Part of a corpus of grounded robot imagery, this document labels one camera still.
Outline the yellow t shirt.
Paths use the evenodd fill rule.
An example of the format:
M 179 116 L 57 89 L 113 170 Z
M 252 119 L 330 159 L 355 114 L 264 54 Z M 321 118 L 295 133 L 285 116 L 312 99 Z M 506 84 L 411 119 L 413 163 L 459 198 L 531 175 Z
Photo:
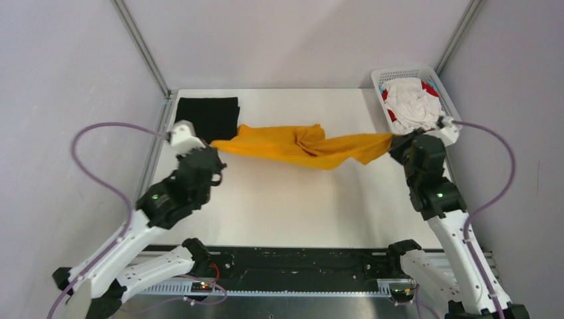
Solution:
M 230 140 L 215 140 L 219 151 L 280 161 L 301 167 L 331 170 L 352 158 L 362 165 L 383 156 L 394 134 L 352 134 L 327 138 L 320 124 L 253 128 L 241 125 Z

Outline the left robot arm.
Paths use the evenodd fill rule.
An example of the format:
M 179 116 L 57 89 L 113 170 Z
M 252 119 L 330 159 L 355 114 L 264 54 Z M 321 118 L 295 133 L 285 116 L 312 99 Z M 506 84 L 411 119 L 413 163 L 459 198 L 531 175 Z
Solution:
M 197 238 L 148 262 L 130 263 L 154 239 L 210 200 L 211 188 L 221 183 L 225 167 L 210 146 L 179 155 L 177 169 L 139 198 L 128 220 L 91 259 L 53 273 L 58 288 L 70 297 L 90 283 L 84 318 L 109 318 L 148 287 L 174 276 L 203 276 L 209 270 L 209 251 Z

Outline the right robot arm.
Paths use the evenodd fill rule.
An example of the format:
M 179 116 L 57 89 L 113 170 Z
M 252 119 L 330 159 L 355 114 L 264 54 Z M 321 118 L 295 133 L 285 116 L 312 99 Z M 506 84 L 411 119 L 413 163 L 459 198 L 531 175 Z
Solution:
M 452 269 L 445 275 L 413 240 L 389 245 L 387 271 L 408 275 L 436 301 L 448 305 L 445 318 L 529 318 L 493 274 L 475 246 L 470 215 L 457 186 L 444 175 L 446 147 L 456 143 L 457 127 L 417 129 L 392 137 L 390 156 L 402 165 L 410 201 L 439 240 Z

